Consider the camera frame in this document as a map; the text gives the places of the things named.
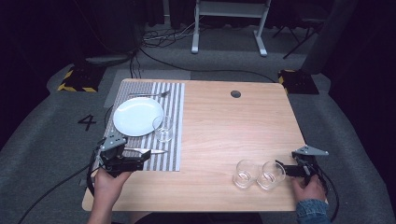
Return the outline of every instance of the white plate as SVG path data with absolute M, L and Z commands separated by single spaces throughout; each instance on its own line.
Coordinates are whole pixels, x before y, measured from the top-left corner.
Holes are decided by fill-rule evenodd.
M 114 112 L 117 130 L 128 136 L 142 136 L 154 131 L 152 121 L 163 116 L 163 108 L 151 98 L 137 97 L 122 103 Z

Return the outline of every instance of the striped placemat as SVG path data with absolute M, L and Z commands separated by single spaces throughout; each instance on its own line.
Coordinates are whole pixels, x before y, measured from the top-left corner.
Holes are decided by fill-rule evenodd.
M 181 151 L 181 132 L 183 121 L 184 105 L 184 83 L 167 83 L 167 82 L 132 82 L 123 80 L 113 105 L 113 109 L 108 120 L 105 131 L 105 137 L 109 136 L 111 131 L 119 133 L 113 123 L 113 115 L 117 108 L 125 101 L 132 99 L 129 95 L 131 92 L 142 93 L 161 93 L 170 91 L 166 97 L 153 96 L 163 108 L 163 113 L 172 117 L 174 121 L 174 137 L 167 143 L 161 143 L 154 138 L 154 133 L 149 133 L 139 137 L 128 137 L 127 147 L 140 147 L 150 149 L 166 150 L 163 154 L 151 154 L 151 158 L 145 162 L 143 170 L 146 171 L 179 171 L 180 170 L 180 151 Z M 140 156 L 138 152 L 124 150 L 125 157 Z

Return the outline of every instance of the gray floor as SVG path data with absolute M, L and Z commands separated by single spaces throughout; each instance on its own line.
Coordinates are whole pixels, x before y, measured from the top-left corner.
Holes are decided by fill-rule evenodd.
M 156 59 L 195 70 L 248 70 L 277 80 L 276 73 L 285 68 L 298 69 L 309 50 L 306 43 L 287 60 L 282 57 L 295 44 L 287 31 L 272 38 L 276 31 L 265 29 L 264 44 L 268 56 L 260 56 L 252 29 L 225 28 L 206 30 L 200 39 L 198 54 L 191 54 L 191 36 L 166 48 L 144 51 Z M 175 70 L 155 62 L 139 52 L 140 70 Z M 68 67 L 49 80 L 51 95 L 23 121 L 0 152 L 0 223 L 17 223 L 23 213 L 50 188 L 83 168 L 92 149 L 103 137 L 106 99 L 111 94 L 116 74 L 129 64 L 107 68 L 99 92 L 56 91 Z M 163 78 L 171 78 L 163 72 Z M 271 82 L 266 77 L 244 72 L 190 72 L 190 79 Z M 328 95 L 330 81 L 313 76 L 319 95 L 289 95 L 295 116 L 306 143 L 330 152 L 318 162 L 332 178 L 340 195 L 340 210 L 334 223 L 396 223 L 386 187 L 364 152 L 353 127 Z M 86 132 L 78 121 L 93 115 L 96 124 Z M 78 181 L 84 173 L 70 179 L 45 197 L 23 223 L 85 223 L 89 213 L 81 208 L 84 188 Z M 335 207 L 329 194 L 329 215 Z M 128 214 L 114 213 L 114 221 L 128 222 Z M 295 223 L 295 215 L 262 213 L 263 223 Z

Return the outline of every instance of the hand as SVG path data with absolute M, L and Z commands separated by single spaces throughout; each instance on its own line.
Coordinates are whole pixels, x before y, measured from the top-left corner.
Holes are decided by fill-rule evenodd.
M 293 186 L 294 195 L 297 202 L 307 200 L 307 199 L 318 199 L 321 201 L 326 201 L 326 194 L 324 188 L 319 181 L 317 175 L 313 175 L 306 187 L 302 187 L 297 178 L 291 178 L 291 184 Z
M 95 176 L 95 197 L 88 223 L 110 223 L 111 210 L 120 197 L 122 186 L 131 172 L 123 172 L 116 178 L 99 168 Z

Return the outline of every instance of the sleeve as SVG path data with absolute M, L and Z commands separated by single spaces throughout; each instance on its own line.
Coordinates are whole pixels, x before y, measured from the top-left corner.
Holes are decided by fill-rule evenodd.
M 329 224 L 326 210 L 328 204 L 321 200 L 308 199 L 297 203 L 296 213 L 299 224 Z

